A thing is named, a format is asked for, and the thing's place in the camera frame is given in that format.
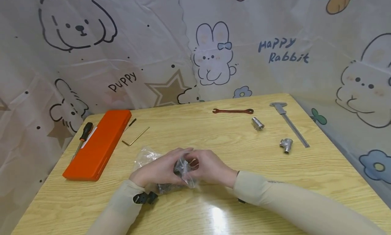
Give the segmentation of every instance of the screwdriver handle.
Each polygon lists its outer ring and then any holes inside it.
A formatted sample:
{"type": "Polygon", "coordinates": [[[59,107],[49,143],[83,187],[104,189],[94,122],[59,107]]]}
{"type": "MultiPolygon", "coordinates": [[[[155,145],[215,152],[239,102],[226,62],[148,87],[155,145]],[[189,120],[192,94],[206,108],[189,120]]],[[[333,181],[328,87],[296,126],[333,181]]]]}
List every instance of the screwdriver handle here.
{"type": "Polygon", "coordinates": [[[93,127],[94,127],[94,125],[92,124],[92,122],[87,122],[87,124],[84,127],[83,133],[82,133],[81,137],[79,138],[79,140],[82,141],[82,142],[87,140],[87,137],[92,132],[92,128],[93,127]]]}

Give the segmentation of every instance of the clear plastic bag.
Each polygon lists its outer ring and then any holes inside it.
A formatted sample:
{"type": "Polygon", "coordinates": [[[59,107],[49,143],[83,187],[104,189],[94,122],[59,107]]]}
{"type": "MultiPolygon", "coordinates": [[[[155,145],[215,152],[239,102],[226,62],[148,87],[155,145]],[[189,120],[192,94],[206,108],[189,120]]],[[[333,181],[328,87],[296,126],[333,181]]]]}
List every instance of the clear plastic bag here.
{"type": "MultiPolygon", "coordinates": [[[[193,170],[193,168],[190,166],[190,163],[188,163],[188,161],[185,160],[185,154],[186,153],[184,153],[179,158],[179,160],[177,161],[177,163],[173,168],[173,172],[175,173],[175,175],[179,176],[180,178],[182,178],[182,176],[184,176],[186,173],[193,170]]],[[[143,147],[142,150],[137,155],[136,160],[134,161],[133,171],[162,156],[163,155],[156,153],[154,150],[152,150],[149,147],[143,147]]],[[[195,179],[187,179],[184,181],[189,188],[195,188],[198,184],[198,181],[195,179]]],[[[157,184],[157,190],[155,191],[157,191],[159,194],[166,194],[183,187],[184,186],[174,185],[174,184],[157,184]]]]}

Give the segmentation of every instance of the blue flower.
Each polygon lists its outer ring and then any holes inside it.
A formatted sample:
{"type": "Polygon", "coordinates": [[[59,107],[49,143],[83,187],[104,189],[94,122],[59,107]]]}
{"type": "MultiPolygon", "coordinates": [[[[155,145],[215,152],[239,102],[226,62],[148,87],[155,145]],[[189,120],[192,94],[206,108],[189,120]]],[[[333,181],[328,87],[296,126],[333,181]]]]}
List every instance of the blue flower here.
{"type": "Polygon", "coordinates": [[[386,153],[374,149],[367,155],[361,155],[358,160],[364,166],[364,173],[369,178],[391,184],[391,157],[386,153]]]}
{"type": "Polygon", "coordinates": [[[244,96],[251,96],[252,91],[249,90],[248,86],[242,86],[241,88],[238,88],[234,92],[234,97],[233,98],[240,98],[244,96]]]}

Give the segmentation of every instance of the metal pipe fitting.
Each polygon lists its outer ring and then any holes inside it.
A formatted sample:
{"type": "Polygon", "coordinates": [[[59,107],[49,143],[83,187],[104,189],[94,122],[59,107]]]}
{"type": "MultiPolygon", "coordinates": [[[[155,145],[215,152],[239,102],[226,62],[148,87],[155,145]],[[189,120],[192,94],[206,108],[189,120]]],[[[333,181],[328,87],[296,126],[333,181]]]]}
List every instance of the metal pipe fitting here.
{"type": "Polygon", "coordinates": [[[262,124],[256,117],[252,117],[251,121],[252,121],[252,125],[253,125],[255,130],[262,130],[262,129],[264,129],[265,125],[262,124]]]}
{"type": "Polygon", "coordinates": [[[291,151],[293,140],[290,138],[281,139],[280,147],[284,148],[284,153],[289,154],[291,151]]]}

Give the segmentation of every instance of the screwdriver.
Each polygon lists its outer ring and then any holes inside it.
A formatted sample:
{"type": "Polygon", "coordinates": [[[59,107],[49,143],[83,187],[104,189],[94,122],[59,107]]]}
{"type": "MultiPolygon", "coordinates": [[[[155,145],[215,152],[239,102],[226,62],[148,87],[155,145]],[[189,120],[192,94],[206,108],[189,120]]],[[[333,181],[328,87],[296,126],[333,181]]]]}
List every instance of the screwdriver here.
{"type": "Polygon", "coordinates": [[[92,122],[88,122],[86,124],[86,126],[84,127],[83,133],[82,133],[81,137],[79,138],[79,140],[80,140],[79,147],[77,147],[77,150],[76,150],[75,154],[73,155],[72,160],[77,155],[77,152],[79,152],[83,143],[87,140],[88,135],[92,132],[93,127],[94,127],[94,125],[92,124],[92,122]]]}

